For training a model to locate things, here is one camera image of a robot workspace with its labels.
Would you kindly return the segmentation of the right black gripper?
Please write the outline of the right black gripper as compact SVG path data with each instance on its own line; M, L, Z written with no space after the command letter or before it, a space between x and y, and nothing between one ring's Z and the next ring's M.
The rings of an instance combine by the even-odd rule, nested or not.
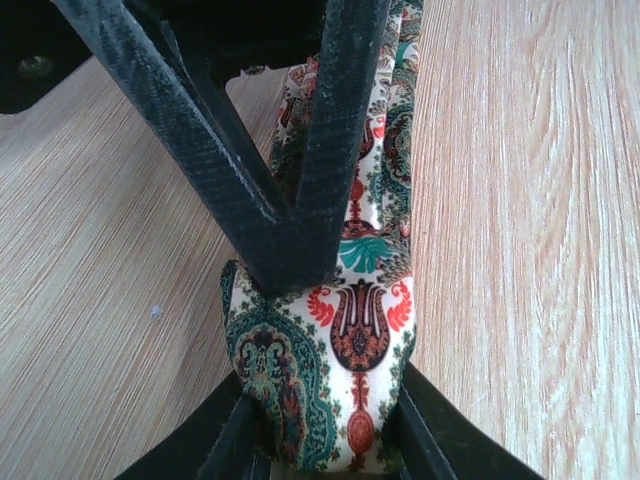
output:
M242 72L302 63L320 49L323 1L132 1L164 34L213 61L225 85ZM23 112L73 73L91 52L51 1L1 4L1 112Z

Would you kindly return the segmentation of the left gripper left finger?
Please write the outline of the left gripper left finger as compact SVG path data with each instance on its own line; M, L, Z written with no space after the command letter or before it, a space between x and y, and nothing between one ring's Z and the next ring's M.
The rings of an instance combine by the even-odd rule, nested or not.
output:
M166 439L117 480L268 479L256 451L257 409L230 373Z

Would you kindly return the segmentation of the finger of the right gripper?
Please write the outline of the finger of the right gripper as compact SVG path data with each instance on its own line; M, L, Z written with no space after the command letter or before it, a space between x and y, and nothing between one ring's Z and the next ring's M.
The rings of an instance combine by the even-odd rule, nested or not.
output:
M326 4L311 123L299 181L286 195L270 175L213 61L132 1L58 9L172 155L257 283L290 292L334 270L364 117L385 29L385 1Z

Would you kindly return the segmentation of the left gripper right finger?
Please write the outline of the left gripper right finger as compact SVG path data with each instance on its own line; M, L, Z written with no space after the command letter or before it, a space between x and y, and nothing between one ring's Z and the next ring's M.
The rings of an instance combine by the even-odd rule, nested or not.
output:
M404 462L398 479L540 477L473 425L413 364L404 370L384 443Z

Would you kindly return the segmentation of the floral patterned tie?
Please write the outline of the floral patterned tie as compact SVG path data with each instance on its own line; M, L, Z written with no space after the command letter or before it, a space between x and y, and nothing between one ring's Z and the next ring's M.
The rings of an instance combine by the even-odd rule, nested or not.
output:
M238 260L220 278L230 361L258 404L257 442L305 472L401 467L382 430L416 337L411 131L423 5L394 1L365 117L333 276L263 294Z

